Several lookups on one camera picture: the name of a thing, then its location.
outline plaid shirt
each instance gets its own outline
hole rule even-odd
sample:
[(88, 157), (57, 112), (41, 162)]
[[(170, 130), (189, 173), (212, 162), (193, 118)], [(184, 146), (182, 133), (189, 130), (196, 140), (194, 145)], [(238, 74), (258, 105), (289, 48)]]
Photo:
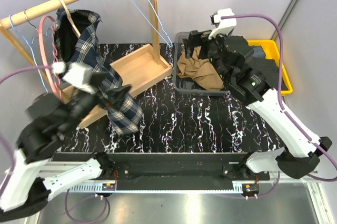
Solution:
[[(101, 21), (99, 14), (86, 10), (73, 10), (70, 11), (72, 15), (74, 13), (81, 14), (87, 17), (87, 22), (91, 23), (81, 32), (76, 45), (75, 53), (70, 57), (69, 62), (78, 62), (90, 65), (94, 72), (109, 72), (110, 75), (102, 82), (100, 90), (102, 94), (106, 97), (105, 91), (111, 90), (122, 85), (122, 78), (120, 75), (110, 66), (110, 64), (105, 61), (105, 58), (100, 56), (98, 53), (98, 39), (96, 36), (96, 29), (98, 23)], [(61, 52), (61, 36), (65, 34), (64, 30), (60, 29), (61, 22), (68, 22), (66, 13), (63, 9), (57, 11), (57, 20), (55, 23), (55, 38), (54, 43), (58, 52), (58, 60), (64, 61)], [(108, 109), (108, 118), (112, 124), (112, 128), (118, 135), (135, 133), (138, 131), (137, 124), (142, 118), (143, 112), (140, 106), (132, 99), (130, 95), (127, 95), (122, 107), (117, 111), (113, 108)]]

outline white wire hanger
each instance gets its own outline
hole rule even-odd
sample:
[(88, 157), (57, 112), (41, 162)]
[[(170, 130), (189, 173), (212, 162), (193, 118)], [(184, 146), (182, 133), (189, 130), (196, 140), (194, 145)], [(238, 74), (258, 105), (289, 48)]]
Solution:
[(133, 0), (131, 0), (131, 2), (133, 3), (133, 5), (135, 5), (135, 7), (136, 7), (136, 8), (138, 9), (138, 11), (142, 14), (142, 16), (147, 20), (147, 22), (151, 25), (151, 27), (152, 27), (152, 28), (153, 28), (153, 29), (160, 35), (160, 37), (161, 37), (161, 38), (162, 38), (162, 39), (169, 45), (169, 47), (172, 48), (172, 46), (173, 46), (172, 41), (171, 41), (170, 37), (168, 36), (167, 32), (164, 30), (163, 24), (162, 24), (162, 22), (160, 21), (159, 16), (158, 16), (156, 10), (154, 9), (154, 7), (153, 7), (151, 1), (150, 1), (150, 0), (147, 0), (147, 1), (148, 1), (148, 3), (151, 5), (151, 8), (152, 8), (154, 14), (156, 15), (156, 17), (157, 17), (157, 19), (158, 19), (158, 22), (159, 22), (159, 24), (160, 24), (160, 26), (161, 26), (161, 28), (162, 28), (162, 31), (165, 33), (166, 37), (168, 38), (168, 40), (169, 40), (170, 42), (168, 42), (168, 41), (167, 41), (167, 40), (166, 40), (166, 39), (159, 33), (159, 31), (158, 31), (158, 30), (151, 24), (151, 22), (149, 21), (149, 19), (146, 18), (146, 16), (145, 16), (144, 13), (140, 10), (140, 8), (137, 6), (137, 4), (136, 4)]
[[(28, 19), (27, 14), (26, 14), (26, 9), (23, 10), (23, 13), (24, 13), (24, 15), (25, 15), (25, 18), (26, 18), (27, 22), (28, 22), (31, 26), (33, 26), (33, 27), (35, 28), (35, 30), (37, 31), (37, 27), (36, 27), (34, 24), (32, 24), (31, 21)], [(51, 29), (51, 28), (48, 28), (48, 29), (46, 30), (46, 32), (45, 32), (45, 35), (43, 35), (44, 37), (48, 37), (48, 31), (52, 31), (52, 29)], [(35, 36), (35, 37), (33, 38), (32, 42), (31, 42), (31, 45), (34, 43), (35, 39), (38, 39), (38, 36)]]

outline brown garment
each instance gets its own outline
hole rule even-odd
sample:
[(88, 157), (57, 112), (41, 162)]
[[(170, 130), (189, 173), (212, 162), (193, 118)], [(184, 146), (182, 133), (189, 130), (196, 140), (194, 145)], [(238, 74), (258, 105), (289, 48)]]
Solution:
[(185, 51), (177, 62), (177, 74), (181, 78), (191, 78), (206, 90), (219, 91), (223, 82), (208, 59), (199, 59), (200, 47), (195, 48), (191, 58), (186, 58)]

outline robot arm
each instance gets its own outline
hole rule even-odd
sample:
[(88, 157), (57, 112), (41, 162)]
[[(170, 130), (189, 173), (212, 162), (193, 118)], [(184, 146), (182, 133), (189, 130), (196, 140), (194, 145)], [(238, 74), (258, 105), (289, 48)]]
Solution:
[[(236, 25), (235, 18), (221, 19), (221, 16), (231, 15), (234, 14), (229, 8), (220, 10), (211, 16), (216, 29), (190, 32), (189, 38), (184, 40), (186, 56), (192, 55), (194, 48), (201, 46), (199, 58), (208, 58), (232, 95), (259, 114), (285, 143), (286, 147), (279, 150), (247, 154), (236, 172), (245, 176), (281, 170), (299, 179), (312, 172), (320, 161), (322, 153), (312, 143), (328, 150), (332, 142), (328, 137), (319, 137), (310, 131), (284, 103), (285, 109), (281, 110), (277, 91), (261, 72), (249, 66), (253, 49), (242, 36), (230, 36)], [(312, 143), (295, 127), (285, 111), (312, 138)]]
[(107, 73), (92, 73), (90, 67), (78, 63), (70, 64), (67, 69), (64, 66), (64, 70), (63, 79), (77, 93), (67, 104), (54, 94), (43, 94), (27, 109), (33, 121), (20, 134), (14, 152), (14, 170), (2, 183), (5, 189), (0, 198), (0, 222), (31, 216), (74, 185), (112, 175), (113, 163), (106, 153), (99, 152), (81, 166), (60, 175), (37, 177), (63, 145), (64, 134), (75, 129), (96, 105), (117, 107), (130, 89), (130, 86), (119, 88), (116, 99), (107, 100), (98, 91)]

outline wooden tray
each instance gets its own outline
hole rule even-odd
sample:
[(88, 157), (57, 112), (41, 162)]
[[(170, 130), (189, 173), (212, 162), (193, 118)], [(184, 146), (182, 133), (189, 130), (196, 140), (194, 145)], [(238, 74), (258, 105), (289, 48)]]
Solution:
[[(153, 59), (153, 48), (150, 44), (131, 52), (121, 59), (111, 63), (111, 66), (120, 74), (123, 85), (132, 86), (130, 94), (132, 97), (141, 94), (160, 80), (172, 73), (172, 68), (166, 60), (160, 56), (160, 64)], [(63, 90), (65, 94), (71, 95), (73, 87)], [(85, 117), (80, 128), (85, 128), (107, 114), (107, 111), (96, 106), (90, 114)]]

